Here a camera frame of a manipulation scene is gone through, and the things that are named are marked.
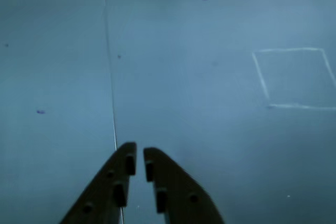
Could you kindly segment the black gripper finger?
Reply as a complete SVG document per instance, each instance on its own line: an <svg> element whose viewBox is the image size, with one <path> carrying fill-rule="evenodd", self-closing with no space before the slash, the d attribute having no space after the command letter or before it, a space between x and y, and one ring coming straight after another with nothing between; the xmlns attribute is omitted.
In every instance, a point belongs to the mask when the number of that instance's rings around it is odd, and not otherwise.
<svg viewBox="0 0 336 224"><path fill-rule="evenodd" d="M204 188L162 150L143 150L146 179L153 183L156 211L165 223L224 223Z"/></svg>
<svg viewBox="0 0 336 224"><path fill-rule="evenodd" d="M61 223L119 223L137 163L135 142L121 145L96 173Z"/></svg>

